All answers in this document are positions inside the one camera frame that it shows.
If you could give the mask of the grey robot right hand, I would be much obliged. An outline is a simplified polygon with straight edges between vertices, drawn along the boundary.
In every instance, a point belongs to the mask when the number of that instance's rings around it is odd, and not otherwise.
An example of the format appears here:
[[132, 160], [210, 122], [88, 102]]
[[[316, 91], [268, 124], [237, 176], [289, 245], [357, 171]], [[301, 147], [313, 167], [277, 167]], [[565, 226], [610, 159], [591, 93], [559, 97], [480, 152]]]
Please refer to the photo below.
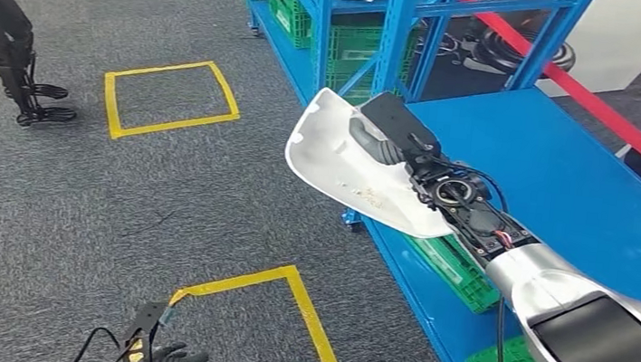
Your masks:
[[349, 119], [349, 134], [358, 145], [376, 162], [385, 166], [394, 166], [407, 162], [409, 157], [389, 138], [378, 139], [366, 128], [365, 122], [359, 117]]

